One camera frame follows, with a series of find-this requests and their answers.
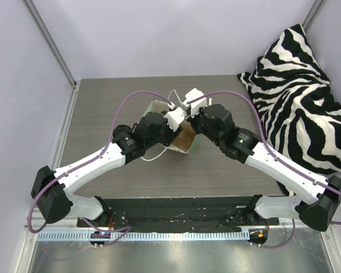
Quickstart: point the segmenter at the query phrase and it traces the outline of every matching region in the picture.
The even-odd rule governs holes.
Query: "gray wooden table surface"
[[[114,114],[129,93],[152,90],[168,95],[176,89],[181,98],[192,88],[204,93],[234,90],[247,94],[236,76],[186,76],[107,78],[82,80],[66,140],[61,166],[73,163],[105,145]],[[117,124],[132,125],[142,116],[151,95],[133,97],[120,113]],[[237,126],[257,132],[249,106],[231,95],[213,97],[232,112]],[[153,147],[151,158],[163,148]],[[152,162],[138,159],[126,166],[104,173],[77,191],[78,195],[103,198],[278,195],[276,182],[261,171],[225,157],[204,136],[196,152],[190,155],[167,151]]]

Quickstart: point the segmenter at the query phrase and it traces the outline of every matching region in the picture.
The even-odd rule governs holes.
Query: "silver panel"
[[[281,243],[289,234],[290,229],[270,230],[268,243]],[[242,241],[124,242],[90,248],[64,262],[50,259],[69,257],[88,246],[87,242],[37,242],[29,272],[333,272],[321,234],[304,228],[277,250],[258,249]]]
[[[37,241],[44,242],[66,242],[66,241],[88,241],[93,233],[89,230],[45,230],[38,234]],[[111,239],[92,239],[94,242],[111,241],[119,238],[122,233],[111,234]],[[138,233],[129,232],[121,241],[126,242],[164,242],[164,241],[241,241],[249,240],[249,230],[241,232],[222,232],[222,233]]]

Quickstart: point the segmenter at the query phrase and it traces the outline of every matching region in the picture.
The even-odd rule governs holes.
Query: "zebra print pillow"
[[[238,75],[259,112],[268,143],[310,171],[341,171],[341,105],[301,25],[286,29]]]

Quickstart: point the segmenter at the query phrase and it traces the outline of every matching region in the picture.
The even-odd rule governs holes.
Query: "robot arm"
[[[205,98],[187,103],[202,95],[202,92],[193,89],[186,95],[182,107],[162,114],[150,112],[133,128],[119,125],[113,132],[110,145],[104,147],[105,152],[103,148],[54,171],[47,166],[40,169],[32,189],[33,198],[54,178],[66,174],[39,198],[38,208],[46,222],[52,224],[65,216],[72,216],[87,218],[97,226],[105,225],[111,215],[105,202],[98,196],[87,198],[77,196],[74,192],[104,172],[143,156],[155,144],[170,145],[182,131],[181,122],[187,120],[196,134],[204,134],[227,157],[265,172],[296,193],[295,196],[283,197],[254,196],[249,206],[249,218],[300,219],[315,230],[325,231],[340,203],[340,197],[274,160],[259,136],[236,127],[231,113],[222,105],[207,105]],[[309,172],[273,149],[272,151],[293,168],[341,191],[340,178],[332,176],[326,179]],[[81,167],[89,160],[93,161]]]
[[[326,231],[341,198],[277,161],[265,148],[258,135],[235,126],[231,113],[222,105],[208,106],[205,98],[192,104],[187,103],[201,96],[202,92],[193,89],[183,102],[187,113],[186,119],[196,134],[204,134],[227,157],[263,171],[296,194],[283,197],[260,196],[253,207],[254,211],[264,219],[273,217],[300,219],[315,230]],[[269,148],[276,158],[294,169],[341,191],[341,179],[337,176],[327,179],[312,173],[279,154],[272,147]]]
[[[37,206],[46,223],[52,224],[68,216],[87,218],[97,226],[104,225],[111,214],[105,202],[98,196],[88,198],[74,192],[104,172],[143,156],[147,149],[158,143],[170,145],[182,131],[180,123],[183,120],[184,112],[180,108],[162,114],[149,112],[134,124],[133,129],[117,126],[108,147],[54,171],[48,166],[41,168],[32,188],[32,198],[50,181],[66,174],[39,198]]]

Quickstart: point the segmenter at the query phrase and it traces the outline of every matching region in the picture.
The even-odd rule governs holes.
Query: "light purple wall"
[[[312,2],[34,0],[76,79],[251,71]]]
[[[0,1],[0,273],[19,258],[30,190],[51,164],[70,91],[22,1]]]
[[[326,1],[307,35],[317,61],[331,80],[332,92],[341,103],[341,0]],[[335,220],[341,220],[341,206]],[[337,240],[341,245],[341,226],[337,228]]]

